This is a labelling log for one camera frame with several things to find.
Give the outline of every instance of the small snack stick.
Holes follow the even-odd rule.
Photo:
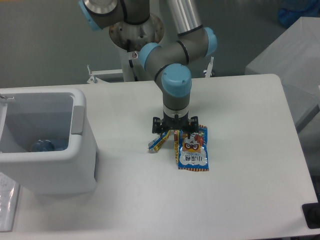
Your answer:
[[[161,136],[158,136],[155,140],[150,142],[148,144],[149,152],[152,154],[156,154],[161,148],[162,144],[169,138],[170,132],[171,130],[166,131],[162,134],[162,139]]]
[[[182,130],[174,131],[175,160],[179,169],[204,172],[209,171],[208,129],[199,125],[199,132],[192,133],[190,139]]]

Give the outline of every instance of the metal tube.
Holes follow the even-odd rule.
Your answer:
[[[167,0],[178,34],[202,25],[194,0]]]

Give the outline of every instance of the white bin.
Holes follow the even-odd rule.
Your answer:
[[[98,147],[86,98],[73,88],[1,89],[0,172],[37,194],[93,191]],[[37,140],[64,139],[61,151],[30,152]]]

